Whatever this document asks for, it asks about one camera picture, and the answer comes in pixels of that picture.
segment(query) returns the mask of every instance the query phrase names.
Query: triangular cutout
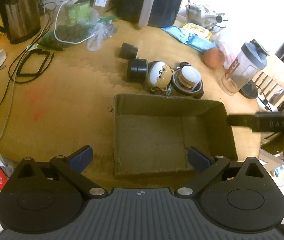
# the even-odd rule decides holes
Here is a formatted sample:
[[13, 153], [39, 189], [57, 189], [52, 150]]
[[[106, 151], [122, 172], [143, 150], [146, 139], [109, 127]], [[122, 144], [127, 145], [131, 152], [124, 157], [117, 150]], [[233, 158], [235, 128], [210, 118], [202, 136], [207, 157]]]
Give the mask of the triangular cutout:
[[35, 172], [34, 172], [33, 168], [31, 167], [31, 165], [26, 164], [21, 169], [21, 172], [17, 176], [17, 178], [21, 179], [21, 178], [27, 178], [27, 177], [32, 177], [32, 176], [35, 176]]
[[256, 163], [250, 163], [245, 173], [246, 176], [264, 178], [262, 171], [256, 165]]

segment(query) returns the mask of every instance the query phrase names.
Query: green container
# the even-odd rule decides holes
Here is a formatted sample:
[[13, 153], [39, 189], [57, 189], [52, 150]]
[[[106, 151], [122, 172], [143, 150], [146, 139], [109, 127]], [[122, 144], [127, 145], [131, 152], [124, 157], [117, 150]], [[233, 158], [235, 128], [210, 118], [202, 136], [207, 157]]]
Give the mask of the green container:
[[90, 12], [90, 1], [81, 2], [72, 4], [72, 5], [64, 5], [65, 6], [65, 14], [66, 14], [66, 24], [67, 25], [76, 25], [79, 22], [88, 21], [89, 12]]

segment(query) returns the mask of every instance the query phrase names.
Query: silver screw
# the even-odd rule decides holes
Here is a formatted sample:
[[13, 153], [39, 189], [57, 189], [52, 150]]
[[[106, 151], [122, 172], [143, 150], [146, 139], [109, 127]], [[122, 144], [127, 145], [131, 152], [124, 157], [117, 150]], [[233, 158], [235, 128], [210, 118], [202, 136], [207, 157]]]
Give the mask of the silver screw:
[[94, 195], [94, 196], [100, 196], [100, 195], [103, 195], [105, 190], [103, 188], [100, 188], [100, 187], [94, 187], [92, 189], [90, 189], [90, 194], [91, 195]]
[[189, 187], [181, 187], [178, 189], [178, 193], [180, 195], [187, 196], [187, 195], [191, 195], [193, 193], [193, 190], [190, 189]]

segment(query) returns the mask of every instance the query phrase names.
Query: gray bottle lid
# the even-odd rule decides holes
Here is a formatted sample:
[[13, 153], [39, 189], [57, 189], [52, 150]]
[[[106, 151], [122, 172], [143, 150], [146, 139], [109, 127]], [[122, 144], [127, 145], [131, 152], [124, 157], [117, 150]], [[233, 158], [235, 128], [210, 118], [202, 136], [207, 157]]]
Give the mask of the gray bottle lid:
[[256, 40], [246, 42], [241, 47], [244, 55], [259, 69], [264, 69], [266, 67], [266, 56], [269, 53], [264, 49], [264, 47], [258, 43]]

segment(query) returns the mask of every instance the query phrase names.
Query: white charging cable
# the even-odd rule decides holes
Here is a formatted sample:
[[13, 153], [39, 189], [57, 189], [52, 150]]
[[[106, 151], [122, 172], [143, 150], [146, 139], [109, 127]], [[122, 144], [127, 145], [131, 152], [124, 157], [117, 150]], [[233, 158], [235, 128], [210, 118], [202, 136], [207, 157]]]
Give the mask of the white charging cable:
[[64, 4], [66, 4], [67, 2], [68, 2], [68, 1], [64, 1], [64, 2], [61, 4], [61, 6], [60, 6], [60, 8], [59, 8], [59, 10], [58, 10], [58, 12], [57, 12], [56, 19], [55, 19], [55, 26], [54, 26], [54, 36], [55, 36], [55, 38], [56, 38], [58, 41], [63, 42], [63, 43], [68, 43], [68, 44], [80, 44], [80, 43], [82, 43], [82, 42], [84, 42], [84, 41], [87, 41], [89, 38], [92, 38], [92, 37], [95, 35], [95, 33], [93, 33], [91, 36], [89, 36], [89, 37], [87, 37], [86, 39], [84, 39], [84, 40], [82, 40], [82, 41], [79, 41], [79, 42], [62, 41], [62, 40], [60, 40], [60, 39], [56, 36], [57, 17], [59, 16], [59, 13], [60, 13], [60, 11], [61, 11], [62, 6], [63, 6]]

